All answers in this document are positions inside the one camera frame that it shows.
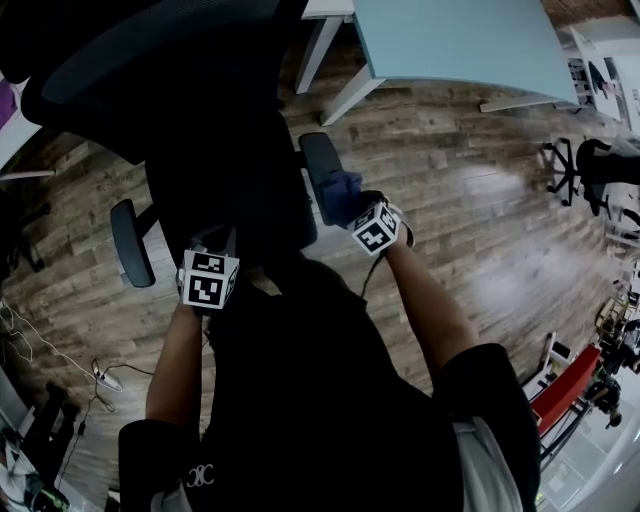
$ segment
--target office chair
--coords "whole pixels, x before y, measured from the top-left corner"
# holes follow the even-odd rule
[[[571,206],[573,195],[578,195],[578,187],[574,187],[574,179],[576,177],[582,179],[582,184],[584,185],[585,192],[584,198],[589,201],[591,205],[591,212],[596,217],[600,215],[600,208],[604,208],[609,215],[609,219],[611,219],[611,211],[609,209],[609,196],[602,200],[604,196],[606,183],[607,181],[600,182],[594,178],[596,178],[597,172],[594,172],[594,169],[597,168],[597,160],[594,160],[598,157],[594,155],[594,150],[596,148],[608,151],[611,146],[604,144],[603,142],[597,139],[591,139],[580,144],[578,148],[578,153],[576,155],[576,165],[573,163],[573,153],[571,151],[571,142],[569,139],[560,139],[562,144],[567,146],[567,158],[564,157],[562,153],[558,150],[558,148],[552,143],[546,143],[543,145],[543,149],[547,151],[552,151],[562,163],[562,166],[565,169],[564,176],[560,183],[556,187],[549,185],[547,187],[547,191],[552,194],[557,194],[562,188],[565,186],[569,187],[568,198],[562,200],[562,204],[564,206]]]
[[[194,237],[221,250],[232,227],[245,267],[315,241],[300,169],[321,186],[339,158],[324,134],[303,136],[296,154],[277,98],[306,3],[52,0],[34,12],[37,0],[9,1],[0,44],[33,38],[0,56],[7,79],[30,77],[25,117],[146,161],[153,205],[136,216],[125,200],[111,215],[134,286],[155,281],[142,238],[156,220],[177,266]]]
[[[34,272],[39,272],[44,268],[42,260],[34,261],[31,256],[31,247],[22,231],[40,217],[48,215],[50,211],[51,207],[48,204],[44,204],[35,212],[24,215],[18,201],[0,190],[0,219],[2,219],[2,230],[0,230],[0,282],[9,277],[11,270],[15,270],[18,267],[19,254],[22,254]]]

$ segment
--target red object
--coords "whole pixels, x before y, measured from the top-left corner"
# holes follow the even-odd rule
[[[538,416],[540,435],[549,430],[585,390],[599,357],[600,350],[588,345],[562,375],[531,402]]]

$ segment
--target chair backrest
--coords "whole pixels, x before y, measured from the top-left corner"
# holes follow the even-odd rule
[[[222,129],[225,117],[275,111],[282,58],[306,3],[9,0],[0,70],[14,82],[29,78],[27,119],[137,163],[159,131]]]

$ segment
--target power strip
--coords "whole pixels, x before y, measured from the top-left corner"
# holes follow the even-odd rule
[[[93,369],[93,374],[96,376],[96,382],[105,388],[112,389],[113,391],[121,392],[122,384],[115,377],[108,373],[100,373],[97,368]]]

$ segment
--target wooden floor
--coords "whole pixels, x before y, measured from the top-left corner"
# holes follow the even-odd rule
[[[301,51],[298,46],[291,52],[281,88],[284,114],[296,139],[320,130],[322,102],[364,62],[356,46],[337,44],[311,91],[294,97]],[[573,115],[547,106],[478,111],[480,100],[505,94],[465,84],[392,82],[324,131],[345,168],[362,173],[366,187],[384,191],[404,209],[425,268],[455,295],[484,342],[508,349],[518,375],[525,378],[538,366],[547,332],[557,330],[572,346],[587,342],[595,312],[617,272],[606,258],[603,220],[591,215],[582,198],[564,208],[558,197],[545,192],[554,177],[543,164],[540,143],[567,136],[577,148],[585,135],[606,140],[618,128],[586,111]],[[40,150],[37,143],[32,149]],[[33,274],[23,262],[4,283],[3,298],[85,368],[97,358],[102,367],[126,361],[152,371],[177,302],[175,268],[156,226],[145,241],[157,283],[132,288],[109,225],[110,208],[121,199],[132,198],[138,211],[149,204],[144,167],[68,135],[38,156],[53,158],[61,151],[65,155],[55,163],[58,175],[28,191],[53,208],[30,230],[46,269]],[[308,253],[357,290],[371,265],[347,234],[333,229],[321,228]],[[398,372],[428,391],[425,364],[385,265],[374,275],[367,299]],[[24,392],[41,402],[45,383],[52,380],[86,408],[93,395],[91,379],[34,336],[29,339],[32,365],[5,347],[8,371],[18,374]],[[103,395],[116,412],[94,403],[66,476],[101,507],[107,488],[118,486],[118,431],[143,417],[149,383],[147,376],[126,368],[114,373],[124,391]],[[214,376],[209,356],[203,368],[203,426]]]

